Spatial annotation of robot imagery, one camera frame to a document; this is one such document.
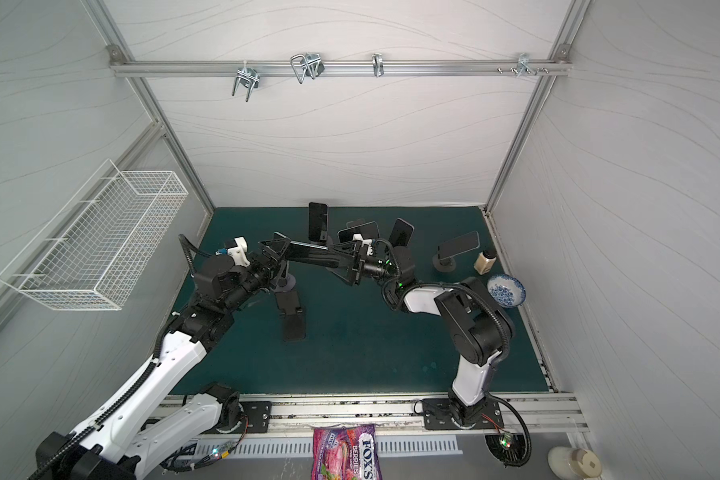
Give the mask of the black folding phone stand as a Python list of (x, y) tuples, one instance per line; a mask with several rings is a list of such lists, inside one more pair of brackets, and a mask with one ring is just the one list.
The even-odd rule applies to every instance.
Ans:
[(306, 316), (298, 292), (277, 292), (275, 300), (281, 316), (282, 339), (295, 342), (306, 338)]

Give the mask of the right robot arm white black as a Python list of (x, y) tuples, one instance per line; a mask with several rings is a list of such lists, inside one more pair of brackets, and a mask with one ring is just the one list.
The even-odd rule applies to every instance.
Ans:
[(459, 282), (416, 279), (408, 248), (384, 239), (351, 240), (328, 248), (328, 267), (350, 285), (364, 277), (380, 286), (393, 311), (440, 317), (459, 354), (456, 376), (448, 392), (447, 412), (462, 429), (475, 426), (482, 411), (499, 399), (490, 394), (496, 367), (509, 356), (514, 323), (476, 277)]

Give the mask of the left round grey stand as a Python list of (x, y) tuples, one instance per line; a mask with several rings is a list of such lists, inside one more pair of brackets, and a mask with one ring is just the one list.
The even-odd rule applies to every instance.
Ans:
[(286, 293), (293, 290), (296, 286), (296, 279), (295, 277), (288, 273), (285, 275), (278, 276), (274, 280), (274, 287), (273, 291), (275, 293)]

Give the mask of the right tilted black phone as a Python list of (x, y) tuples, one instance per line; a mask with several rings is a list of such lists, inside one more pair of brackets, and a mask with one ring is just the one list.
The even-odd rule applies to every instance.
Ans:
[(414, 233), (414, 226), (408, 221), (397, 218), (391, 234), (389, 242), (393, 247), (407, 247)]

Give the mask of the back upright black phone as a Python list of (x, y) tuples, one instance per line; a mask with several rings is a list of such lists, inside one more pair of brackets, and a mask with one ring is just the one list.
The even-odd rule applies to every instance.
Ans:
[(328, 239), (328, 205), (310, 202), (308, 205), (308, 239), (325, 245)]

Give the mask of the small beige bottle black cap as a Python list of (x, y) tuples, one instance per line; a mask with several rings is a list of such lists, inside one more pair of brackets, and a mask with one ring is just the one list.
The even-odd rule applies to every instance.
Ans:
[(478, 254), (473, 268), (478, 275), (486, 275), (496, 263), (497, 258), (497, 250), (494, 247), (486, 248)]

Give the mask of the blue white ceramic bowl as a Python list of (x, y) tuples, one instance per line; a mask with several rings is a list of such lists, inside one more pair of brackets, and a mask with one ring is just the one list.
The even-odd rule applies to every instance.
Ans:
[(487, 281), (487, 290), (502, 308), (515, 308), (526, 300), (526, 289), (515, 277), (497, 274)]

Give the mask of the metal hook clamp left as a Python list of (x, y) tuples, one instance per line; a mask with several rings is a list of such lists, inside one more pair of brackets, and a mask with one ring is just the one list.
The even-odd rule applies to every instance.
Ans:
[(245, 102), (249, 102), (253, 91), (259, 87), (259, 84), (259, 72), (247, 62), (244, 62), (243, 66), (236, 71), (231, 95), (235, 96), (238, 92), (244, 92)]

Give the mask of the metal hook clamp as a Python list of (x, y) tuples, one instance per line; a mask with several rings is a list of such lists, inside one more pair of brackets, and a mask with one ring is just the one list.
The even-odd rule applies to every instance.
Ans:
[(259, 87), (259, 84), (259, 72), (247, 62), (244, 62), (243, 66), (236, 71), (231, 95), (235, 96), (238, 92), (244, 92), (245, 102), (249, 102), (253, 91)]
[(514, 77), (523, 76), (543, 76), (548, 73), (548, 69), (543, 66), (534, 66), (528, 54), (522, 53), (517, 58), (514, 66), (503, 68), (497, 67), (496, 72), (500, 75), (513, 75)]
[(299, 84), (307, 78), (315, 80), (325, 71), (325, 65), (319, 53), (298, 53), (290, 58), (290, 66)]

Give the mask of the purple Fox's candy bag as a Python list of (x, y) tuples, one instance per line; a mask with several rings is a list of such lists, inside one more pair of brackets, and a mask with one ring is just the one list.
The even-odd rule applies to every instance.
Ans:
[(317, 428), (313, 431), (312, 453), (312, 479), (382, 479), (376, 428), (372, 424)]

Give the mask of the black fan at right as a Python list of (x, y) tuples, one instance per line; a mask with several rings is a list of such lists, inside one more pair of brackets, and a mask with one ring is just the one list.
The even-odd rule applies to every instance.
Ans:
[(509, 432), (486, 435), (489, 452), (505, 467), (522, 467), (531, 457), (532, 444), (524, 435)]

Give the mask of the white cup at corner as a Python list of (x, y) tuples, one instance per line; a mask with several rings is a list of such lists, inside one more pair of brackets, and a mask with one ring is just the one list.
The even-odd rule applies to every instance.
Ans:
[(591, 450), (556, 446), (547, 455), (552, 473), (562, 480), (599, 479), (603, 473), (600, 458)]

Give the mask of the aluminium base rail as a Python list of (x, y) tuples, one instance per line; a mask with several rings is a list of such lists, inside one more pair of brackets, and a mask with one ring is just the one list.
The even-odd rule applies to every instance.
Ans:
[[(511, 393), (498, 395), (509, 403), (499, 404), (504, 430), (521, 432), (525, 424), (531, 433), (586, 434), (589, 425), (572, 393)], [(374, 424), (379, 435), (419, 435), (436, 433), (496, 434), (495, 430), (440, 430), (424, 428), (423, 418), (414, 405), (425, 398), (446, 398), (439, 392), (409, 394), (243, 394), (241, 401), (272, 403), (266, 433), (247, 433), (253, 438), (309, 437), (316, 428)]]

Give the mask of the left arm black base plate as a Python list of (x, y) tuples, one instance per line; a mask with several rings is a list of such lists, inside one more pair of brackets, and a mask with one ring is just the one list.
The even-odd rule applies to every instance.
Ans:
[(211, 428), (217, 434), (266, 433), (272, 403), (233, 400), (222, 409), (219, 422)]

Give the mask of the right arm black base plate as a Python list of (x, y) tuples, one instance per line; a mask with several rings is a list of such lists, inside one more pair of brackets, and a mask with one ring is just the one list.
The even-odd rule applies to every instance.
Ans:
[(414, 413), (430, 431), (504, 429), (499, 404), (486, 398), (472, 406), (464, 406), (457, 398), (425, 398), (416, 402)]

